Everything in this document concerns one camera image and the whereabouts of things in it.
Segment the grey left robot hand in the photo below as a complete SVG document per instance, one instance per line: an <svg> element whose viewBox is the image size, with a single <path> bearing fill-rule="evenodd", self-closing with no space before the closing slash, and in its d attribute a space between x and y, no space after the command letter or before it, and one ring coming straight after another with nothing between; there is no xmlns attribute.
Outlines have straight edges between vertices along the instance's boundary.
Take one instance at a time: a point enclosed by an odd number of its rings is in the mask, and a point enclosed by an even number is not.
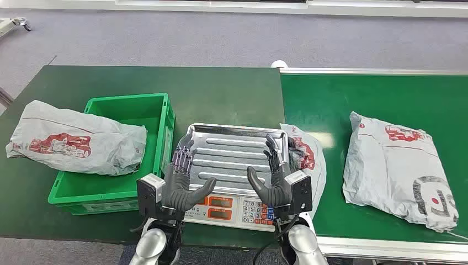
<svg viewBox="0 0 468 265"><path fill-rule="evenodd" d="M182 221L185 212L207 197L215 188L217 179L210 178L197 190L189 190L190 170L193 162L191 134L185 135L173 153L172 162L166 167L160 209L163 220Z"/></svg>

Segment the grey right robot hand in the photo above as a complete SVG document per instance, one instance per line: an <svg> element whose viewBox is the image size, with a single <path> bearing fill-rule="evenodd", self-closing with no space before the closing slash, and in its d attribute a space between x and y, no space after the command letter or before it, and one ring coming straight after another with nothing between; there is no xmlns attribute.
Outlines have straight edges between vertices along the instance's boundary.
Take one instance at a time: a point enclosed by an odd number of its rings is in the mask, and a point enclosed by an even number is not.
<svg viewBox="0 0 468 265"><path fill-rule="evenodd" d="M269 148L263 153L268 159L271 171L271 187L266 187L259 180L252 166L247 167L247 179L262 203L273 208L275 217L286 219L291 215L292 195L285 177L291 173L291 170L289 164L281 158L280 148L271 135L266 136L265 144Z"/></svg>

